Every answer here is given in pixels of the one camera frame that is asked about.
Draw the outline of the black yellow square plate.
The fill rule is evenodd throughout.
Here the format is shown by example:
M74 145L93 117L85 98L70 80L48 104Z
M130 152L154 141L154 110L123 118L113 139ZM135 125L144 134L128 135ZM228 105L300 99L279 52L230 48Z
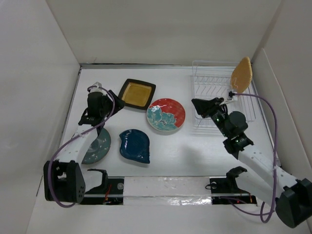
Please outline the black yellow square plate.
M129 78L124 82L118 97L125 102L125 106L146 111L155 90L155 84Z

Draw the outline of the red teal floral plate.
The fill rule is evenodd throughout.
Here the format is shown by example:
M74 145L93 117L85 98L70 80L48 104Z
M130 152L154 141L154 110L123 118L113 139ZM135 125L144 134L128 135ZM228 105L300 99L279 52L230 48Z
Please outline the red teal floral plate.
M147 109L148 123L161 132L174 132L184 123L186 112L184 107L171 98L160 98Z

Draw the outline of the dark blue leaf plate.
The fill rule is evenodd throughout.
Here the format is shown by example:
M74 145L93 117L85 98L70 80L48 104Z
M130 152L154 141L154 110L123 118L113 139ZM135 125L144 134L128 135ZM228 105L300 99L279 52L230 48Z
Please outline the dark blue leaf plate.
M128 129L119 134L120 154L128 160L150 164L150 140L141 130Z

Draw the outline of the grey-green round plate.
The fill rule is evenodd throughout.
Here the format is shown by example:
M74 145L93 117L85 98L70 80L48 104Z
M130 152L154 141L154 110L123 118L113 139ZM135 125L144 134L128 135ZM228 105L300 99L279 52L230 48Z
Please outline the grey-green round plate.
M82 164L91 165L99 162L108 154L110 147L111 136L109 132L103 128L87 150L82 160Z

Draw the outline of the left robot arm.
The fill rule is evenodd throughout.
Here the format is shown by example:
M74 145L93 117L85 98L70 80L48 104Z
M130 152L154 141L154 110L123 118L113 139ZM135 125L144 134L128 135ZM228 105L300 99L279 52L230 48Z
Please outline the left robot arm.
M106 121L123 109L125 102L112 90L98 85L92 85L87 90L87 108L83 111L76 132L43 167L45 199L63 208L80 204L87 192L101 194L111 190L106 170L83 171L81 164Z

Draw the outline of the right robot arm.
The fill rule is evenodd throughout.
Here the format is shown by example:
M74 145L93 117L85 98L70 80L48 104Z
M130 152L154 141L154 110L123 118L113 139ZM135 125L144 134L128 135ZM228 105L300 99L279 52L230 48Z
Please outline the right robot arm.
M260 211L262 222L267 223L276 213L286 226L297 227L312 215L312 183L306 178L299 180L277 166L276 156L264 156L244 133L248 128L244 114L229 113L223 101L221 97L193 98L192 104L197 114L210 118L226 138L223 142L226 151L260 177L253 182L249 171L239 166L227 172L226 188L231 192L245 190L262 200L262 207L269 205L268 213Z

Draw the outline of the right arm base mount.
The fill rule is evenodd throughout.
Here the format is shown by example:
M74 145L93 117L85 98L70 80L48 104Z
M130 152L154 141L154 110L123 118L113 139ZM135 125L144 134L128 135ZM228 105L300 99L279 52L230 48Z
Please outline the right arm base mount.
M256 197L238 187L236 179L247 170L241 166L226 173L225 177L211 177L206 190L211 191L213 205L257 204Z

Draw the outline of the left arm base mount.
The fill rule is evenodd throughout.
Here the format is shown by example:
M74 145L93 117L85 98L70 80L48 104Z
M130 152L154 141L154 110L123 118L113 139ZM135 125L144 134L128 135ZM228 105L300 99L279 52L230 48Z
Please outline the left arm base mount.
M88 169L87 172L97 172L102 176L99 186L85 193L81 205L122 205L124 177L108 176L106 170Z

